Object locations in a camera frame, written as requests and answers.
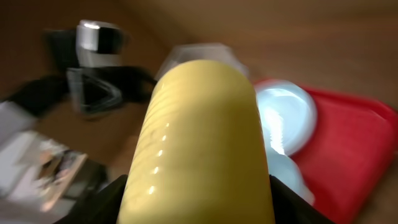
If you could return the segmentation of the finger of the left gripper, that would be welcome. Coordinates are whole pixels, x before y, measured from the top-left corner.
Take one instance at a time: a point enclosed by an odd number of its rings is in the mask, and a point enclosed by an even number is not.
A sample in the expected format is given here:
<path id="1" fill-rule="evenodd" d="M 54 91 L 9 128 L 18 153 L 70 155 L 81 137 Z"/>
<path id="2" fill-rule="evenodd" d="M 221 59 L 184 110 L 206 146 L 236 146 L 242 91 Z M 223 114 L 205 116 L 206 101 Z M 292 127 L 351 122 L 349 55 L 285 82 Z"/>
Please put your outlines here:
<path id="1" fill-rule="evenodd" d="M 155 87 L 155 79 L 142 67 L 69 68 L 67 80 L 75 111 L 86 116 L 125 103 L 145 103 Z"/>

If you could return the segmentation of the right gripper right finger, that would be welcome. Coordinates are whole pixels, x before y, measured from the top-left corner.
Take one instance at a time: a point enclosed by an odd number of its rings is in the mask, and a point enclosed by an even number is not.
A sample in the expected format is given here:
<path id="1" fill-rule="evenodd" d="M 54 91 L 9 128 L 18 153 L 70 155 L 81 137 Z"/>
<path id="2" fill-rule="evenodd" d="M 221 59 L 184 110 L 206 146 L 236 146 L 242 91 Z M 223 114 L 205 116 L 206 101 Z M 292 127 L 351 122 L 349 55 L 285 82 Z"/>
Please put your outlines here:
<path id="1" fill-rule="evenodd" d="M 269 180 L 276 224 L 334 224 L 279 179 Z"/>

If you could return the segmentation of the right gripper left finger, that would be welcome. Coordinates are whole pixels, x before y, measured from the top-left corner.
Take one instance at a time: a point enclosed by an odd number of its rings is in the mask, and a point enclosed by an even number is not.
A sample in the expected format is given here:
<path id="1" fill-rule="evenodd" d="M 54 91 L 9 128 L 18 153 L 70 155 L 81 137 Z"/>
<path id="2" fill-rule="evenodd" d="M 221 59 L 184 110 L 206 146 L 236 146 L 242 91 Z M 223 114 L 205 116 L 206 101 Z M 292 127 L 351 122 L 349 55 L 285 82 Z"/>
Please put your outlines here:
<path id="1" fill-rule="evenodd" d="M 116 224 L 127 182 L 121 175 L 77 210 L 54 224 Z"/>

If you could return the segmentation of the yellow cup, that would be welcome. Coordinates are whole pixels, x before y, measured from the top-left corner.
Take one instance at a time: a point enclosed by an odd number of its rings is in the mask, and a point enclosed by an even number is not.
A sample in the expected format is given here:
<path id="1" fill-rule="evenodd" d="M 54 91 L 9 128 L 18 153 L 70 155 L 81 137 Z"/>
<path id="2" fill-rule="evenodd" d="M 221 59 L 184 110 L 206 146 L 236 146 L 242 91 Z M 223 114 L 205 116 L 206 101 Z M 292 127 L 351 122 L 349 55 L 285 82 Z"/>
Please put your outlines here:
<path id="1" fill-rule="evenodd" d="M 233 67 L 168 71 L 147 109 L 119 223 L 274 223 L 256 94 Z"/>

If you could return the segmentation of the light blue rice bowl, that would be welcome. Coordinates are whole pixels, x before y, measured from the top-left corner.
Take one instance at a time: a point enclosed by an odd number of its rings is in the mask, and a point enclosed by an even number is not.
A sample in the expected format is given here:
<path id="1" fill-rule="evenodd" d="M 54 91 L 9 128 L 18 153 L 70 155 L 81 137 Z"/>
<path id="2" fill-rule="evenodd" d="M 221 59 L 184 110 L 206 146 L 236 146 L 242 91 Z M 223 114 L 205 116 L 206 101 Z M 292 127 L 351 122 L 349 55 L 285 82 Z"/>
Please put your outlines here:
<path id="1" fill-rule="evenodd" d="M 306 186 L 298 165 L 288 156 L 273 149 L 266 150 L 269 174 L 279 179 L 290 190 L 310 205 L 315 203 L 315 196 Z"/>

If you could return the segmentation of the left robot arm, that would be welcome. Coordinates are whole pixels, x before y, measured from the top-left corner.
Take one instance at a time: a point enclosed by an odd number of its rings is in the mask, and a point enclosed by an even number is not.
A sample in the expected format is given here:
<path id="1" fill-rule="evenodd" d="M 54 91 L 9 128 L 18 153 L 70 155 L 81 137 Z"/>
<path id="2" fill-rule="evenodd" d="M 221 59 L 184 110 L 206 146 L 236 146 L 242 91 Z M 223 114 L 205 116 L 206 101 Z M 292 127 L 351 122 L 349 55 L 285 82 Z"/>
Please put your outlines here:
<path id="1" fill-rule="evenodd" d="M 117 27 L 90 21 L 46 31 L 55 70 L 1 100 L 1 142 L 36 129 L 79 151 L 119 144 L 130 130 L 129 105 L 147 102 L 156 84 L 146 69 L 120 64 L 124 41 Z"/>

